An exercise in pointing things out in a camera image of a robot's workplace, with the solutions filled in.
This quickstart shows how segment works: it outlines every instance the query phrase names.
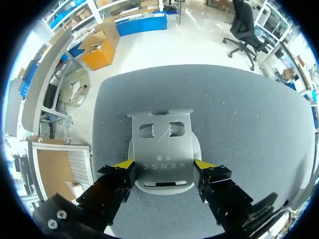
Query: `silver metal bracket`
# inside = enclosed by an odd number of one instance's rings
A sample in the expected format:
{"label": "silver metal bracket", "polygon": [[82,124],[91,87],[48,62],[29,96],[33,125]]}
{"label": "silver metal bracket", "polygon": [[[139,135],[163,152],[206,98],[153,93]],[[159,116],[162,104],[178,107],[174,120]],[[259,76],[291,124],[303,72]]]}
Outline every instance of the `silver metal bracket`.
{"label": "silver metal bracket", "polygon": [[129,159],[137,169],[136,186],[157,195],[183,193],[193,183],[193,138],[196,157],[201,153],[199,142],[191,131],[190,113],[169,112],[165,115],[133,114],[133,138]]}

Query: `screw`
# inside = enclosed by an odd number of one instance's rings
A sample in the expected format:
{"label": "screw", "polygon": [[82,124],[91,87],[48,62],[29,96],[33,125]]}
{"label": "screw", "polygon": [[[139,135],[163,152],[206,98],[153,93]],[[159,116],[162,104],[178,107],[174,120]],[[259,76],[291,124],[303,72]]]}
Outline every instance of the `screw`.
{"label": "screw", "polygon": [[48,226],[49,226],[50,229],[55,230],[55,229],[58,228],[58,223],[56,222],[56,220],[50,219],[48,221]]}
{"label": "screw", "polygon": [[64,210],[60,210],[57,212],[56,216],[58,219],[66,219],[67,214]]}

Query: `office chair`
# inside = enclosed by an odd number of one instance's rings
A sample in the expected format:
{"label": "office chair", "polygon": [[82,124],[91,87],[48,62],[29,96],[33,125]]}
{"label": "office chair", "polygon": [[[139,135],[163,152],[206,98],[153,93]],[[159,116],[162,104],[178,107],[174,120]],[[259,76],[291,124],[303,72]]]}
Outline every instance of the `office chair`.
{"label": "office chair", "polygon": [[[255,70],[254,61],[257,61],[257,52],[263,51],[266,54],[268,54],[266,45],[270,42],[266,38],[264,38],[265,42],[261,42],[255,35],[253,10],[250,7],[250,5],[244,2],[243,0],[233,0],[233,3],[234,3],[234,9],[235,9],[235,18],[233,21],[233,25],[230,28],[230,32],[239,41],[235,41],[225,37],[223,39],[223,43],[230,41],[238,45],[239,47],[231,51],[228,54],[228,57],[232,58],[233,53],[237,51],[244,51],[246,55],[248,56],[250,62],[252,63],[252,67],[250,69],[254,71]],[[253,53],[247,47],[247,45],[251,45],[254,48],[255,53]]]}

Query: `white floor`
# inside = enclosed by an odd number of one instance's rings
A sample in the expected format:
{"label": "white floor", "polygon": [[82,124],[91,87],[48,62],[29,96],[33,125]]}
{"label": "white floor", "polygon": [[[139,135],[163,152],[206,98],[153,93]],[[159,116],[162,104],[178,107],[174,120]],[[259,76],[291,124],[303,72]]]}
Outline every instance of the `white floor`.
{"label": "white floor", "polygon": [[[237,52],[229,58],[228,53],[236,45],[222,43],[223,37],[234,39],[229,31],[232,19],[231,13],[205,6],[200,0],[188,0],[183,3],[180,25],[170,21],[167,30],[121,37],[112,65],[89,72],[90,90],[83,104],[77,108],[66,107],[74,120],[71,143],[92,144],[96,96],[100,84],[111,76],[179,64],[220,65],[250,71],[251,63],[245,53]],[[262,75],[258,66],[254,72]],[[55,128],[55,138],[64,138],[64,124]]]}

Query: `gray fabric surface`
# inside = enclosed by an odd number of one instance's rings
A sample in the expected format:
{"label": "gray fabric surface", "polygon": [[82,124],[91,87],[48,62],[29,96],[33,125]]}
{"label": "gray fabric surface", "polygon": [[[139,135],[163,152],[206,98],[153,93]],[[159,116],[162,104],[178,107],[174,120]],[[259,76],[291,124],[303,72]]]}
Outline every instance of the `gray fabric surface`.
{"label": "gray fabric surface", "polygon": [[[279,207],[309,179],[315,141],[309,103],[263,76],[210,65],[156,67],[105,80],[94,111],[94,171],[127,159],[132,138],[127,114],[189,108],[203,161],[226,165],[254,203],[276,192]],[[157,196],[134,187],[112,230],[129,239],[223,232],[195,188]]]}

